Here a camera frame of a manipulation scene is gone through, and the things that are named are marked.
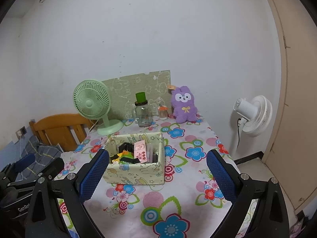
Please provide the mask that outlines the green tissue pack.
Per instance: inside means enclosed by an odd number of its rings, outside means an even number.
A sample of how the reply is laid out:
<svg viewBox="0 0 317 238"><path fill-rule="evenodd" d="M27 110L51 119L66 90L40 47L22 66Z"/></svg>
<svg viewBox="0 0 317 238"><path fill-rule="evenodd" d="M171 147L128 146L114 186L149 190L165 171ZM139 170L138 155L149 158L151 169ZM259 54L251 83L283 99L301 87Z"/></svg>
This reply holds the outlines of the green tissue pack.
<svg viewBox="0 0 317 238"><path fill-rule="evenodd" d="M134 158L134 154L128 153L127 151L124 151L123 153L118 153L110 157L112 164L137 164L140 163L140 161L136 158Z"/></svg>

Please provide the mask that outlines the pink tissue pack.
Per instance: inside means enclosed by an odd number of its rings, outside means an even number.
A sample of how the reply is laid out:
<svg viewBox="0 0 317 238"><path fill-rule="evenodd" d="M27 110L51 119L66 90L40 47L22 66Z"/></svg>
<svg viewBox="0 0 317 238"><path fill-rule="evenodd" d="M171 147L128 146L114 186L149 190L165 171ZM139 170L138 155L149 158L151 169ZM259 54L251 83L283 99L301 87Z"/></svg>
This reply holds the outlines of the pink tissue pack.
<svg viewBox="0 0 317 238"><path fill-rule="evenodd" d="M145 140L134 143L134 158L138 159L140 163L147 163L147 149Z"/></svg>

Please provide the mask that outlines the grey plaid bedding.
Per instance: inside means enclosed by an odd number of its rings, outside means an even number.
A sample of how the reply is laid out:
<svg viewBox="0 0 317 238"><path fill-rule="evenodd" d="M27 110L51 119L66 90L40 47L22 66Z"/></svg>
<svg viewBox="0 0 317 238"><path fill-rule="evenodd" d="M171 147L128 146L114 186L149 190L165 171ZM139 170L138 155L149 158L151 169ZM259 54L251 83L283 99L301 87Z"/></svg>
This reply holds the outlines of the grey plaid bedding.
<svg viewBox="0 0 317 238"><path fill-rule="evenodd" d="M64 151L60 145L44 145L36 137L28 141L20 141L16 144L10 142L1 149L1 170L10 163L14 163L25 156L32 154L35 160L26 169L18 174L17 180L26 180L36 176L40 170L51 163L55 158L61 157Z"/></svg>

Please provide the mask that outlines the beige wooden door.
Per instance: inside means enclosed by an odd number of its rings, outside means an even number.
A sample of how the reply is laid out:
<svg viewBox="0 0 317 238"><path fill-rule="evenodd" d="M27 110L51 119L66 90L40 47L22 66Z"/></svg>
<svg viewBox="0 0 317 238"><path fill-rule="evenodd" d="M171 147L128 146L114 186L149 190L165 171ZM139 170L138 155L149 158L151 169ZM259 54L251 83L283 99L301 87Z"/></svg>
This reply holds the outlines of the beige wooden door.
<svg viewBox="0 0 317 238"><path fill-rule="evenodd" d="M281 53L281 90L263 161L294 211L316 197L316 24L300 0L268 0Z"/></svg>

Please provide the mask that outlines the black plastic bag item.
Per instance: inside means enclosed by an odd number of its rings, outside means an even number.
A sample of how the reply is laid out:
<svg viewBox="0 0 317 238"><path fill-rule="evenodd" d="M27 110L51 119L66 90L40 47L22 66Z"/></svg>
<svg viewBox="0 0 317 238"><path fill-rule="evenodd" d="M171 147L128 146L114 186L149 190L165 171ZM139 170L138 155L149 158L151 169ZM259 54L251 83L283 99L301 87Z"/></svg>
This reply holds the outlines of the black plastic bag item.
<svg viewBox="0 0 317 238"><path fill-rule="evenodd" d="M123 144L121 144L118 147L118 152L123 153L124 151L134 154L134 144L129 142L124 142Z"/></svg>

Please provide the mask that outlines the green desk fan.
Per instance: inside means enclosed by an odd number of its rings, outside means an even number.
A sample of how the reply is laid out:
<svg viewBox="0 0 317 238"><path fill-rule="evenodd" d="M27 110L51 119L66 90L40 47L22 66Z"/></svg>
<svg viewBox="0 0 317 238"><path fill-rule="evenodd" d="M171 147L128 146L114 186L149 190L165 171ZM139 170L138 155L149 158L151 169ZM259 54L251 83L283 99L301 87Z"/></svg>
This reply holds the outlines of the green desk fan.
<svg viewBox="0 0 317 238"><path fill-rule="evenodd" d="M73 103L79 114L89 120L100 120L102 124L97 127L99 135L111 135L123 128L122 121L110 120L108 113L111 109L109 88L97 80L84 80L80 82L73 92Z"/></svg>

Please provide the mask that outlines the yellow cartoon storage box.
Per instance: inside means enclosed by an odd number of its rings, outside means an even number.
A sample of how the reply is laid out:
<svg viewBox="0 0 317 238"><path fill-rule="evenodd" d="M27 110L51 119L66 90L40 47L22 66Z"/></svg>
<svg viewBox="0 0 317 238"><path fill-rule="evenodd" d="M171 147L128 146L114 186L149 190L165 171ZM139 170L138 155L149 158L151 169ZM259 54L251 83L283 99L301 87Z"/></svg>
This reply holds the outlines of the yellow cartoon storage box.
<svg viewBox="0 0 317 238"><path fill-rule="evenodd" d="M107 183L132 185L164 184L165 151L161 132L112 135L106 141L104 149L109 152L110 157L113 157L119 153L120 145L125 142L134 144L138 141L145 141L145 144L152 148L154 161L145 163L122 161L114 163L113 160L110 160L103 174L103 178Z"/></svg>

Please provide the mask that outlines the glass mason jar mug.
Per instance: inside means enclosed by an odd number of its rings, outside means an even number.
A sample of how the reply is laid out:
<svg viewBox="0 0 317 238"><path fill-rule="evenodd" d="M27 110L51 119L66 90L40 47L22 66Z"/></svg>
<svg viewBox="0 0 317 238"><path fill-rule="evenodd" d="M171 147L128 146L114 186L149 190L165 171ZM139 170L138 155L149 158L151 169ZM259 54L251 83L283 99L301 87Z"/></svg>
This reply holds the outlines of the glass mason jar mug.
<svg viewBox="0 0 317 238"><path fill-rule="evenodd" d="M145 92L138 92L135 94L136 101L135 108L132 110L132 116L139 127L149 127L152 125L152 115L148 107Z"/></svg>

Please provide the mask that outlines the white standing fan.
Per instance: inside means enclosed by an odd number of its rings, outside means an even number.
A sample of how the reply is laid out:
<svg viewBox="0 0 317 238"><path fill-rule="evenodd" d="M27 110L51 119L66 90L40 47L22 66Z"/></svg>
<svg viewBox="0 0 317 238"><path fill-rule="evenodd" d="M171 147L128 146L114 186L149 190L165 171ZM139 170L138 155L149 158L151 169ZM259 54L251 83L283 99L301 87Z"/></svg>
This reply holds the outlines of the white standing fan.
<svg viewBox="0 0 317 238"><path fill-rule="evenodd" d="M264 152L269 144L276 113L274 104L264 95L257 95L250 99L237 97L230 106L236 130L230 147L231 156L237 160Z"/></svg>

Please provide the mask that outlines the toothpick jar orange lid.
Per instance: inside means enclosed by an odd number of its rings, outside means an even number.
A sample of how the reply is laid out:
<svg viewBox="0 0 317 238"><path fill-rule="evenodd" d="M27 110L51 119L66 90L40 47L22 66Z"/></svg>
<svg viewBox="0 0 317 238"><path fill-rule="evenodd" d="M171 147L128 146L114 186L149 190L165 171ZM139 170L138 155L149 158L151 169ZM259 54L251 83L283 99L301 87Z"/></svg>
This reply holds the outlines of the toothpick jar orange lid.
<svg viewBox="0 0 317 238"><path fill-rule="evenodd" d="M168 118L168 108L166 106L160 105L158 107L158 117L161 120L166 120Z"/></svg>

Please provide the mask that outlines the cartoon printed cardboard board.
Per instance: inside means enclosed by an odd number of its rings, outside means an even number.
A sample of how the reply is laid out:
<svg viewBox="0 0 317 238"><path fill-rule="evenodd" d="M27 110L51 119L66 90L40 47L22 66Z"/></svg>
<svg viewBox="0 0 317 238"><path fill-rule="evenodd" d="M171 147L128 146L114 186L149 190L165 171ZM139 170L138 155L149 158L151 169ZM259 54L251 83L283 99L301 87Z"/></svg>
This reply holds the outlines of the cartoon printed cardboard board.
<svg viewBox="0 0 317 238"><path fill-rule="evenodd" d="M109 119L132 119L132 109L135 107L138 92L144 92L152 116L158 115L159 105L166 106L171 112L171 94L168 85L171 84L169 70L153 71L128 75L103 81L109 88L111 109Z"/></svg>

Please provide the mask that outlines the purple plush bunny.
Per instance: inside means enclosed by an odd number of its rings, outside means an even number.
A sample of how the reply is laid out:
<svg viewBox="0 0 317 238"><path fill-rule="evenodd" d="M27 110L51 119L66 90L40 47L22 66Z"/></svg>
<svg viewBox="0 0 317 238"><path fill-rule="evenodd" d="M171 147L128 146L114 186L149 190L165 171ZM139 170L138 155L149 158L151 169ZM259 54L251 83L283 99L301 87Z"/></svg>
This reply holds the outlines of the purple plush bunny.
<svg viewBox="0 0 317 238"><path fill-rule="evenodd" d="M171 106L178 124L197 120L198 109L195 106L195 98L187 86L177 87L171 91Z"/></svg>

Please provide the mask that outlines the wall power socket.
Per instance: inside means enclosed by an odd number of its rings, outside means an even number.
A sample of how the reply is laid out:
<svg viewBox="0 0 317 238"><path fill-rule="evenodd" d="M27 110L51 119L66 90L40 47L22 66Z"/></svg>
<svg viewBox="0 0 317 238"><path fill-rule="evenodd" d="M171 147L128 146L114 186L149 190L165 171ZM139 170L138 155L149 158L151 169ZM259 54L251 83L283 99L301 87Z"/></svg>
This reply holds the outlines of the wall power socket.
<svg viewBox="0 0 317 238"><path fill-rule="evenodd" d="M17 136L18 140L21 139L26 133L27 133L27 130L26 130L25 126L23 126L21 129L16 131L16 136Z"/></svg>

